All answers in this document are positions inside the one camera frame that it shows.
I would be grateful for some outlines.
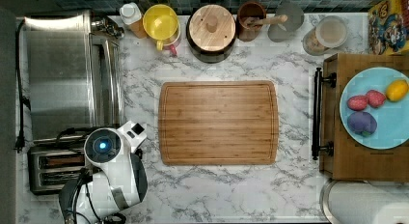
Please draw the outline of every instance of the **purple potato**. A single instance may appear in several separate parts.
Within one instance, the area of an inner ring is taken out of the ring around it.
[[[376,131],[378,123],[368,112],[358,111],[348,117],[348,126],[357,134],[370,136]]]

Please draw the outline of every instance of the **cereal box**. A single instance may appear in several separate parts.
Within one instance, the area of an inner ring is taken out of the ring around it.
[[[409,54],[409,2],[384,0],[368,12],[369,53],[377,55]]]

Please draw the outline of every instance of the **marble countertop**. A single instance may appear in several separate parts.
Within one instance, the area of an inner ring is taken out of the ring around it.
[[[319,193],[326,177],[311,157],[314,72],[337,52],[366,53],[367,15],[338,15],[349,28],[348,40],[322,56],[307,54],[302,39],[326,14],[306,14],[291,40],[272,42],[264,26],[252,42],[237,40],[223,62],[196,59],[185,36],[188,16],[180,16],[182,41],[177,57],[158,52],[149,39],[130,31],[121,41],[127,120],[146,123],[141,145],[149,190],[143,203],[123,214],[127,223],[327,222]],[[122,26],[121,19],[114,19]],[[157,114],[160,89],[171,81],[269,80],[275,85],[280,135],[276,162],[252,166],[167,166],[161,159]],[[62,223],[58,197],[29,190],[26,156],[17,165],[18,223]]]

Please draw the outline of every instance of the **cabinet handle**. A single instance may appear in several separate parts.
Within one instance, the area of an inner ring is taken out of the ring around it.
[[[337,74],[333,72],[328,77],[322,77],[321,68],[316,68],[314,77],[313,160],[318,160],[319,151],[324,151],[329,156],[334,155],[334,142],[329,141],[324,146],[320,145],[322,83],[329,83],[332,88],[335,88]]]

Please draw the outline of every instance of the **yellow pitcher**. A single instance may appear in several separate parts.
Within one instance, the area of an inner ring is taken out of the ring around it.
[[[144,28],[148,35],[156,40],[157,50],[162,50],[163,44],[177,39],[177,14],[169,6],[154,5],[144,15]]]

